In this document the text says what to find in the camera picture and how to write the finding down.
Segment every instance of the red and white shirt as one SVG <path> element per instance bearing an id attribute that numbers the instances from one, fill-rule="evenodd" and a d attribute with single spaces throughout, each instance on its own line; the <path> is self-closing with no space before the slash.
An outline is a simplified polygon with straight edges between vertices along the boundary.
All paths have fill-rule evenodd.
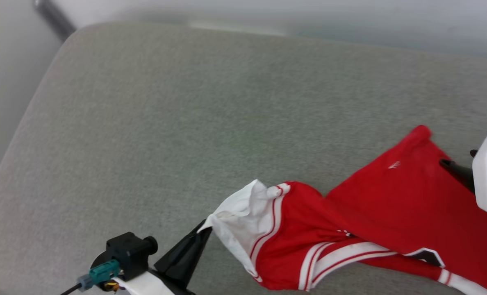
<path id="1" fill-rule="evenodd" d="M 203 228 L 262 286 L 314 288 L 360 261 L 487 295 L 487 213 L 439 166 L 447 156 L 417 127 L 323 196 L 258 180 L 229 196 Z"/>

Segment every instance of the white floor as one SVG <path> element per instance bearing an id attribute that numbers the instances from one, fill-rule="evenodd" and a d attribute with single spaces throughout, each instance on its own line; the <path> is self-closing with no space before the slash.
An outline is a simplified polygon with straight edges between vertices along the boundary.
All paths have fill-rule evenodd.
<path id="1" fill-rule="evenodd" d="M 51 0 L 78 28 L 136 20 L 487 57 L 487 0 Z"/>

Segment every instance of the brand logo on shirt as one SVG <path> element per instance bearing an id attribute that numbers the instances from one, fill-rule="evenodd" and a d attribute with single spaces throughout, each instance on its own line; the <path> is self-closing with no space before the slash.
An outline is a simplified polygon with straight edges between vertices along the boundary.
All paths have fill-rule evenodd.
<path id="1" fill-rule="evenodd" d="M 388 169 L 395 169 L 396 167 L 398 167 L 399 165 L 401 164 L 400 161 L 397 161 L 395 163 L 393 163 L 391 166 L 388 167 Z"/>

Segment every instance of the gray textured surface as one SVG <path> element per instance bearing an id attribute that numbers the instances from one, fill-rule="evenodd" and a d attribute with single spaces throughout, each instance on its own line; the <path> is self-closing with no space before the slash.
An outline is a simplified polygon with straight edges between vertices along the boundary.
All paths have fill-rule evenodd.
<path id="1" fill-rule="evenodd" d="M 126 231 L 157 237 L 155 261 L 249 181 L 326 193 L 419 124 L 470 163 L 487 134 L 487 60 L 155 24 L 83 29 L 0 166 L 0 289 L 61 293 Z M 215 237 L 190 288 L 268 293 Z M 313 293 L 457 291 L 354 264 Z"/>

